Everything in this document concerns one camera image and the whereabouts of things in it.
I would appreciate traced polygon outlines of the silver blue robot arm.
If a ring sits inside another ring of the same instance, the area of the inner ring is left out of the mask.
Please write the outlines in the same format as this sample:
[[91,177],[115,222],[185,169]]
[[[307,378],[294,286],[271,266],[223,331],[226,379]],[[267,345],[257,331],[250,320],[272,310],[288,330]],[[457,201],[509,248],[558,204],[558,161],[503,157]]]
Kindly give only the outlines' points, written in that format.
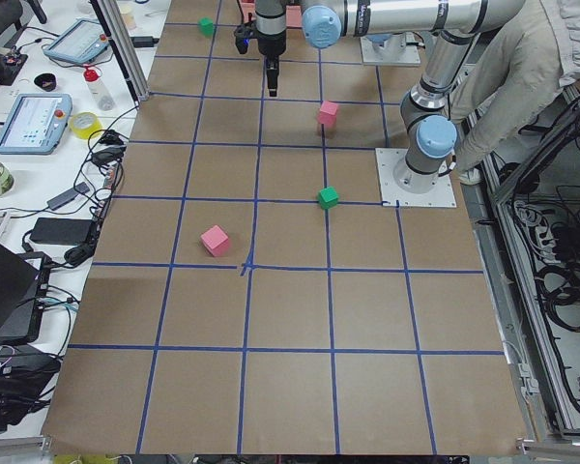
[[344,36],[366,37],[427,31],[437,36],[420,81],[404,97],[400,112],[409,149],[393,170],[410,192],[432,189],[457,132],[440,115],[475,37],[504,25],[521,9],[519,1],[302,1],[306,41],[324,49]]

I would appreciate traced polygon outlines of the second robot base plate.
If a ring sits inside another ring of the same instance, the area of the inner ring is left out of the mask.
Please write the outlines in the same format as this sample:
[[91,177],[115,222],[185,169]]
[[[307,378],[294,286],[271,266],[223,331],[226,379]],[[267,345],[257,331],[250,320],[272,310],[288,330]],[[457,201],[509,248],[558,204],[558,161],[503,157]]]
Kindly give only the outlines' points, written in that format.
[[373,66],[418,67],[421,42],[412,32],[361,38],[362,61]]

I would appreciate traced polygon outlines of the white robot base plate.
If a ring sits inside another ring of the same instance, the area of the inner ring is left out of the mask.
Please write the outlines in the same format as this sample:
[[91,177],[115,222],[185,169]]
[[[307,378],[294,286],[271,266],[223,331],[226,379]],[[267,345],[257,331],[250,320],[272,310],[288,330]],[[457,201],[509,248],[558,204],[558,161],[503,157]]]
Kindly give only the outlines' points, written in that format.
[[418,174],[406,164],[404,148],[375,150],[381,203],[385,207],[455,208],[456,200],[443,160],[433,174]]

